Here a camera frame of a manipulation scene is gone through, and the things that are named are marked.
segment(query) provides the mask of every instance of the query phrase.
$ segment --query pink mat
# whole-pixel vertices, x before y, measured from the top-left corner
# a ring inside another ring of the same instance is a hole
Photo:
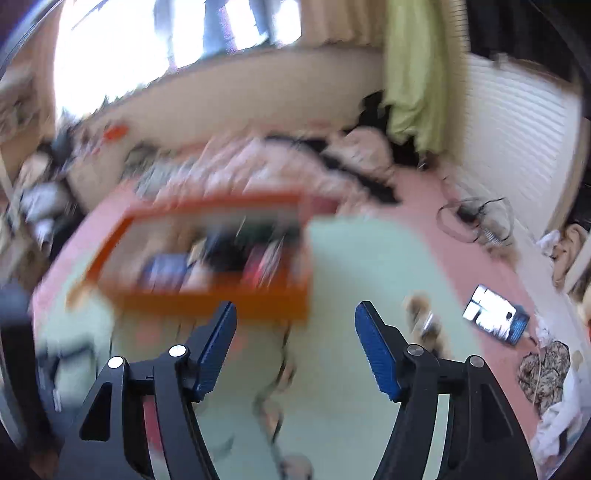
[[[396,184],[397,193],[403,201],[398,206],[383,207],[381,217],[402,222],[424,237],[455,287],[460,304],[467,302],[476,285],[482,283],[513,303],[523,305],[530,314],[534,312],[531,299],[517,275],[507,265],[492,260],[479,245],[463,244],[437,227],[436,214],[446,200],[441,180],[436,175],[400,168],[396,173]],[[121,185],[88,216],[33,295],[36,327],[45,320],[61,286],[78,260],[97,250],[125,211],[140,204],[131,186]],[[512,349],[476,329],[475,334],[482,344],[487,363],[509,399],[526,437],[530,439],[538,417],[519,388],[515,376],[521,358],[529,353],[531,345],[527,340],[522,340]]]

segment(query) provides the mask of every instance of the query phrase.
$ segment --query brown object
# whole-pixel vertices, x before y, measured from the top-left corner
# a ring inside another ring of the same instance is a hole
[[[381,47],[386,28],[385,0],[300,0],[300,43]]]
[[[208,288],[183,288],[179,292],[143,290],[130,283],[117,282],[102,275],[109,257],[134,222],[166,219],[170,215],[211,215],[212,211],[232,212],[252,209],[293,208],[302,228],[320,213],[334,214],[337,203],[323,197],[299,193],[250,193],[216,195],[181,203],[175,207],[148,207],[130,211],[104,243],[91,263],[83,284],[96,287],[119,310],[162,316],[208,317],[222,301],[231,301],[240,320],[263,322],[302,322],[309,312],[308,298],[312,279],[311,247],[305,236],[301,239],[298,258],[301,277],[294,281],[291,262],[286,256],[276,275],[265,288],[252,289],[242,284],[242,273],[212,273]]]
[[[564,286],[566,274],[583,248],[585,240],[587,240],[587,230],[574,223],[564,230],[562,240],[554,246],[552,250],[552,258],[554,258],[552,281],[557,289],[561,290]]]

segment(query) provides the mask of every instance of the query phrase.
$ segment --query phone screen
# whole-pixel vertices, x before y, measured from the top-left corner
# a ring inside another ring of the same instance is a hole
[[[476,322],[481,329],[497,338],[507,340],[516,312],[516,308],[503,297],[478,285],[466,306],[464,318]]]

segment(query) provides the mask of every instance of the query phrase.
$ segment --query orange box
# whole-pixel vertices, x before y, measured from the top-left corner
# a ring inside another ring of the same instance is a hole
[[[334,214],[337,206],[338,202],[333,199],[301,193],[247,193],[208,196],[166,207],[130,210],[101,247],[83,283],[98,288],[122,311],[157,316],[209,317],[221,301],[231,301],[236,305],[240,321],[303,322],[308,318],[312,282],[311,246],[304,228],[314,215]],[[298,250],[300,270],[296,280],[290,276],[289,262],[285,258],[270,284],[261,288],[245,285],[241,281],[242,273],[215,273],[206,289],[179,292],[151,291],[102,278],[109,257],[136,222],[178,215],[216,219],[218,216],[233,215],[239,218],[252,212],[272,215],[283,210],[296,215],[304,231]]]

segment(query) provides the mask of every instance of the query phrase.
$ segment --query wall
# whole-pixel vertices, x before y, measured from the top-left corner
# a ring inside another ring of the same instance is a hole
[[[506,196],[518,221],[539,238],[552,221],[560,223],[554,213],[572,200],[567,186],[580,175],[573,159],[581,95],[533,65],[470,54],[464,0],[442,1],[452,60],[450,154],[462,165],[458,180],[471,193]]]
[[[361,99],[381,88],[378,50],[284,48],[204,61],[108,106],[86,124],[94,129],[126,119],[134,135],[176,148],[249,123],[350,124]]]

